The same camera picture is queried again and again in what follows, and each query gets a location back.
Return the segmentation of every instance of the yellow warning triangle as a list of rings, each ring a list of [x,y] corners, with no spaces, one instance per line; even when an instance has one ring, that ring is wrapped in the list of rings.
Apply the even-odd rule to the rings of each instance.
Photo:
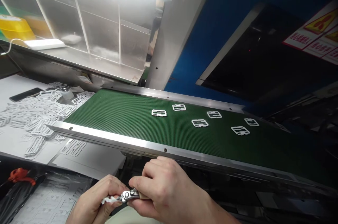
[[[325,36],[325,38],[328,38],[328,39],[333,40],[334,42],[338,43],[338,31],[331,33],[330,35]]]
[[[321,34],[337,16],[338,8],[309,23],[304,29],[315,34]]]

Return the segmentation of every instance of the pile of white plastic parts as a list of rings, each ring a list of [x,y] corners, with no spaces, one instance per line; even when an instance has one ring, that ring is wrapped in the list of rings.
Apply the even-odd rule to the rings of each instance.
[[[16,103],[8,103],[5,111],[0,113],[0,127],[22,128],[26,132],[21,141],[30,141],[25,156],[34,159],[43,148],[46,140],[61,143],[65,137],[52,131],[46,125],[53,125],[56,121],[63,121],[76,108],[85,103],[94,92],[81,92],[72,102],[74,105],[60,104],[60,89],[66,84],[50,83],[49,89],[41,91],[36,97],[27,97]]]

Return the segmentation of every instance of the machine frame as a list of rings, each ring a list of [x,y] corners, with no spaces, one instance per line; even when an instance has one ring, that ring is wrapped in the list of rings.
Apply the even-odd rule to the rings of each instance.
[[[238,113],[243,113],[242,108],[244,107],[237,104],[208,100],[199,97],[191,97],[166,91],[141,88],[121,83],[104,84],[102,88],[113,89],[116,91],[122,91],[137,95],[150,96],[154,98],[184,102],[210,108],[217,108],[221,110],[228,110]],[[113,147],[121,150],[122,152],[133,155],[147,156],[151,158],[156,158],[157,156],[161,155],[173,158],[176,161],[185,165],[206,168],[208,170],[214,170],[217,172],[226,172],[230,176],[239,177],[246,180],[256,182],[276,181],[305,187],[315,186],[318,189],[321,188],[325,191],[331,191],[334,194],[337,193],[336,190],[330,187],[310,181],[289,172],[284,172],[226,158],[220,158],[213,155],[202,154],[190,150],[171,147],[155,142],[141,140],[129,136],[119,135],[61,121],[56,122],[54,125],[48,127],[65,137]]]

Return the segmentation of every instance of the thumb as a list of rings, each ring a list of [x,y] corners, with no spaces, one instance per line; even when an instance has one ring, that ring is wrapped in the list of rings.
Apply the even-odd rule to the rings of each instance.
[[[104,224],[108,219],[111,212],[122,205],[121,201],[116,202],[105,202],[99,209],[98,214],[96,215],[93,224]]]

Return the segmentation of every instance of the white cable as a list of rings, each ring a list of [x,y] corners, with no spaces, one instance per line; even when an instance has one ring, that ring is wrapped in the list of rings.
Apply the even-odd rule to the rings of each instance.
[[[11,51],[11,49],[12,49],[12,42],[13,42],[14,40],[21,40],[21,41],[23,42],[22,39],[12,39],[11,42],[10,42],[10,48],[8,49],[8,51],[7,51],[7,52],[4,52],[4,53],[0,53],[0,55],[6,55],[6,54],[8,54],[8,53]]]

